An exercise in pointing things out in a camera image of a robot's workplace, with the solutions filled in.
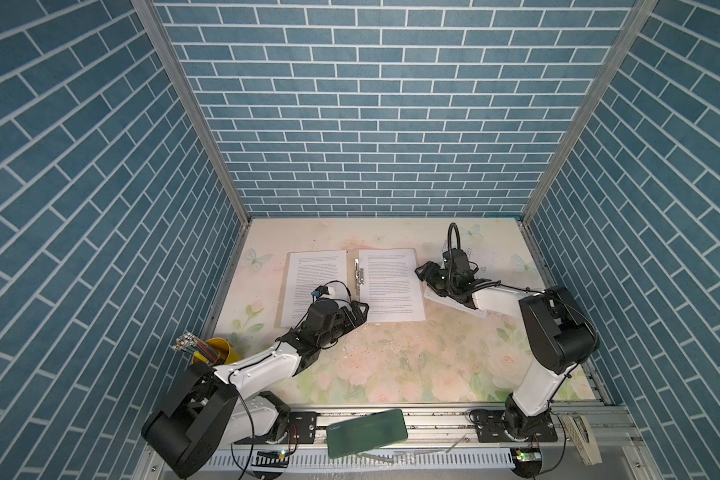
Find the metal folder clip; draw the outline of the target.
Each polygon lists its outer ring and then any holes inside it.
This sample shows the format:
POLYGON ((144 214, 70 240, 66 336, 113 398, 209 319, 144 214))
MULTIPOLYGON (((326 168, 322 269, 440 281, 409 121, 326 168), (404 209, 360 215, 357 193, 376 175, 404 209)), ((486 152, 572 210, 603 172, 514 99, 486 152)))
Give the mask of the metal folder clip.
POLYGON ((354 259, 354 285, 355 296, 357 299, 361 297, 361 287, 364 285, 364 268, 358 258, 354 259))

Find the printed text sheet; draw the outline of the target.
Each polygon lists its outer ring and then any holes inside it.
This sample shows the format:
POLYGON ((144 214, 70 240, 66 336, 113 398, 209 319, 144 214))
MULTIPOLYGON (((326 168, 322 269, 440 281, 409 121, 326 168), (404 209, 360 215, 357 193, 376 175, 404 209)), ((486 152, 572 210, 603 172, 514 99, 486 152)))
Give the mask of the printed text sheet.
POLYGON ((348 279, 347 252, 345 250, 292 252, 287 255, 280 292, 278 320, 282 328, 294 327, 306 313, 314 298, 313 292, 321 285, 349 299, 343 283, 348 279))
POLYGON ((426 319, 413 248, 359 250, 357 260, 362 272, 359 299, 369 306, 369 323, 426 319))

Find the technical drawing sheet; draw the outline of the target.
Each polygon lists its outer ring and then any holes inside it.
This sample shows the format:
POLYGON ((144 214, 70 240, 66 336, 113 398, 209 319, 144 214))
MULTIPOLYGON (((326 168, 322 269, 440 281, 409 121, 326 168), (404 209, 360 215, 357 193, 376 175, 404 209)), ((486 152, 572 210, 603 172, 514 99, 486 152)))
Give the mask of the technical drawing sheet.
POLYGON ((472 267, 461 240, 456 243, 449 238, 446 251, 442 254, 443 262, 438 264, 428 261, 415 269, 417 278, 426 284, 437 296, 448 298, 470 310, 478 310, 474 296, 481 290, 496 287, 497 281, 476 277, 478 267, 472 267))

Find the beige paper folder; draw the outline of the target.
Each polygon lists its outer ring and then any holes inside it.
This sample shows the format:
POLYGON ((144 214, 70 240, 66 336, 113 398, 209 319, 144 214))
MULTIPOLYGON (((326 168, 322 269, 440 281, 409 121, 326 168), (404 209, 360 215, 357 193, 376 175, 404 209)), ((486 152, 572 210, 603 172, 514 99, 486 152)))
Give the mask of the beige paper folder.
POLYGON ((423 321, 416 267, 412 248, 292 252, 286 257, 278 325, 294 327, 321 285, 343 301, 368 304, 371 323, 423 321))

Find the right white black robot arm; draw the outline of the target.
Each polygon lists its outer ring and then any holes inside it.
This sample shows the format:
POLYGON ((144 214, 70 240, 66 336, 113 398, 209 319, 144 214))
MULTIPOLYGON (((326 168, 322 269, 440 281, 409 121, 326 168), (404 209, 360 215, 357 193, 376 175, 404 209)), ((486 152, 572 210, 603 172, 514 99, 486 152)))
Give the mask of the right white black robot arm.
POLYGON ((428 261, 415 269, 418 279, 440 297, 475 311, 508 306, 521 316, 533 360, 506 399, 502 421, 506 434, 522 441, 550 424, 553 397, 597 349, 598 334, 566 287, 515 287, 478 278, 477 272, 460 248, 444 252, 442 264, 428 261))

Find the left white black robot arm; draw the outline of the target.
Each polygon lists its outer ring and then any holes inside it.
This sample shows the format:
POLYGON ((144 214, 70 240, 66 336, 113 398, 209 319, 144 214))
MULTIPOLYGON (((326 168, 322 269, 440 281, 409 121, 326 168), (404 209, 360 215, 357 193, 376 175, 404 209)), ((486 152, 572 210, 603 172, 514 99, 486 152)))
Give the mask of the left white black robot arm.
POLYGON ((195 474, 223 443, 270 433, 288 412, 263 392, 315 363, 320 353, 364 325, 369 305, 319 298, 303 320, 266 350, 227 365, 190 365, 141 428, 141 436, 181 477, 195 474))

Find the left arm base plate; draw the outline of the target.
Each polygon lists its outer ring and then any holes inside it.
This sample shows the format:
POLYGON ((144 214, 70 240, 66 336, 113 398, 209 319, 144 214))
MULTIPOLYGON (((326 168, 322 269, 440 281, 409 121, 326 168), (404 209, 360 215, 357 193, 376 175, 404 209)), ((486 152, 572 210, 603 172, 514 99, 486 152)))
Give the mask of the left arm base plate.
POLYGON ((318 413, 315 411, 295 411, 280 413, 274 423, 261 435, 247 435, 237 441, 238 445, 285 444, 290 434, 294 434, 299 444, 313 444, 317 431, 318 413))

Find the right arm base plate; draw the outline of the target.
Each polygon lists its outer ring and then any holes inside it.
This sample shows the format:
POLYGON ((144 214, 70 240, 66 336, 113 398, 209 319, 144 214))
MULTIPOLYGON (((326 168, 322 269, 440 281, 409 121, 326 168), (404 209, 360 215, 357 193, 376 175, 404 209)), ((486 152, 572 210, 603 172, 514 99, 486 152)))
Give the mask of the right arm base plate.
POLYGON ((468 419, 480 443, 556 442, 558 435, 549 411, 528 417, 519 410, 474 409, 468 419))

